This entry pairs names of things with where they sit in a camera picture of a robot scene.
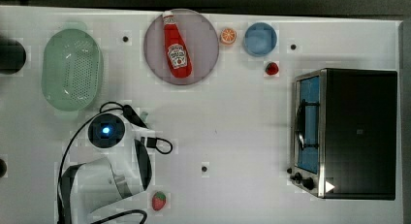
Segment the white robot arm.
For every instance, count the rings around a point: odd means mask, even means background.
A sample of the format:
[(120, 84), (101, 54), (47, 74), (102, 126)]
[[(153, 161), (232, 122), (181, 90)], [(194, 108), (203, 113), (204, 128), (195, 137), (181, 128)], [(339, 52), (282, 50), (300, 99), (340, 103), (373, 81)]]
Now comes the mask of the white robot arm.
[(106, 112), (85, 124), (86, 142), (99, 159), (58, 176), (58, 224), (102, 224), (88, 216), (144, 192), (152, 177), (146, 139), (154, 132), (132, 112)]

